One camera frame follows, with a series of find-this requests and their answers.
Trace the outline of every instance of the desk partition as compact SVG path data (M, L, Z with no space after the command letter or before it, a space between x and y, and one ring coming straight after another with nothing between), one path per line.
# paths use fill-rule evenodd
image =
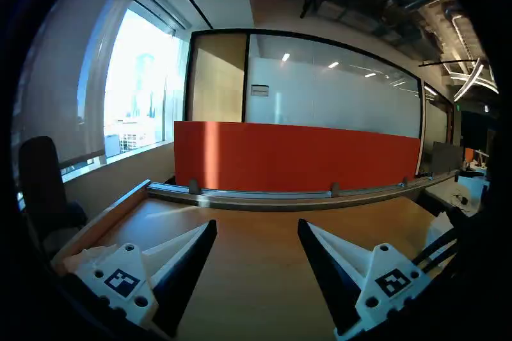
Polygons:
M305 192L365 189L414 178L420 139L296 125L175 122L178 185Z

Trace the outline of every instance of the cable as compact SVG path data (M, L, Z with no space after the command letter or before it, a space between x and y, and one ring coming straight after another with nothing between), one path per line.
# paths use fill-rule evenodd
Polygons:
M456 238L455 228L451 228L448 232L442 234L438 239L432 242L429 246L423 249L413 260L414 265L419 265L422 261L427 259L432 253L445 246L449 242L452 242Z
M434 258L430 264L428 264L426 267L423 268L423 273L427 274L429 273L434 267L439 265L441 262L446 260L448 257L453 256L457 251L459 250L458 243L456 242L452 246L450 246L448 249L443 251L439 256Z

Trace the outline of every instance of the office desk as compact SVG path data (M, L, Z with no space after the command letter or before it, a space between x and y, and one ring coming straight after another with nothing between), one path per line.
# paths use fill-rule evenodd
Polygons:
M424 247L434 219L404 197L310 212L245 212L142 198L91 246L132 242L145 250L215 219L218 235L177 340L332 341L334 324L297 236L299 218L369 250L389 242L409 258Z
M461 177L455 182L453 178L425 188L425 192L459 207L466 215L472 216L480 209L480 199L484 185L489 182L483 177ZM463 205L457 195L464 196L468 203Z

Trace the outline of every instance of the glass wall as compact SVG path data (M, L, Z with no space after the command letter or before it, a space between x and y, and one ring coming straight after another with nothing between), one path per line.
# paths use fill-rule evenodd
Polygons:
M247 75L245 122L420 136L419 80L364 54L252 35Z

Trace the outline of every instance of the window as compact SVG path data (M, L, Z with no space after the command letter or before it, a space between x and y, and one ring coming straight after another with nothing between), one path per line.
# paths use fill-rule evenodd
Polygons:
M64 176L71 171L78 170L81 168L84 168L85 166L91 165L94 163L94 159L88 159L87 161L81 161L80 163L76 163L70 166L67 166L66 168L63 168L60 170L61 176Z
M105 87L106 157L162 141L168 71L179 40L128 9Z

